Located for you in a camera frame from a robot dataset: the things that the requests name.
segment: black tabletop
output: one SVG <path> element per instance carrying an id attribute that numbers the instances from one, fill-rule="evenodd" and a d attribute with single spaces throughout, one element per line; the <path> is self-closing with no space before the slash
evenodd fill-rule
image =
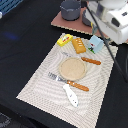
<path id="1" fill-rule="evenodd" d="M 24 0 L 0 19 L 0 104 L 50 128 L 75 128 L 16 98 L 62 33 L 86 39 L 91 37 L 51 26 L 60 11 L 61 2 Z M 128 45 L 116 46 L 119 48 L 116 59 L 125 72 Z M 96 128 L 128 128 L 128 83 L 125 83 L 115 64 Z"/>

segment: placemat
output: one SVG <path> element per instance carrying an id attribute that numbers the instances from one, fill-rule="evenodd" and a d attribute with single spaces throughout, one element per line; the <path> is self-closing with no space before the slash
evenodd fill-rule
<path id="1" fill-rule="evenodd" d="M 85 47 L 87 47 L 88 40 L 82 38 L 82 41 Z M 115 46 L 110 46 L 110 48 L 116 56 L 118 48 Z M 105 46 L 97 54 L 93 54 L 88 49 L 85 53 L 79 54 L 81 57 L 85 56 L 99 60 L 101 61 L 101 65 L 85 62 L 88 69 L 86 76 L 76 81 L 79 84 L 87 86 L 90 89 L 89 92 L 70 86 L 79 100 L 78 107 L 75 108 L 69 102 L 62 88 L 64 83 L 48 78 L 48 72 L 60 76 L 58 65 L 63 59 L 67 58 L 67 56 L 63 55 L 61 52 L 76 55 L 71 42 L 63 47 L 55 43 L 17 98 L 78 128 L 94 128 L 112 70 L 113 60 Z"/>

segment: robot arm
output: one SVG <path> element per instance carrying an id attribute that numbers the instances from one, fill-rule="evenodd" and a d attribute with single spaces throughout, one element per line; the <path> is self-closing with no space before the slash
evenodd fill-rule
<path id="1" fill-rule="evenodd" d="M 128 4 L 126 0 L 90 1 L 88 8 L 92 11 L 103 33 L 116 44 L 124 43 L 128 37 Z M 88 10 L 86 18 L 95 25 Z"/>

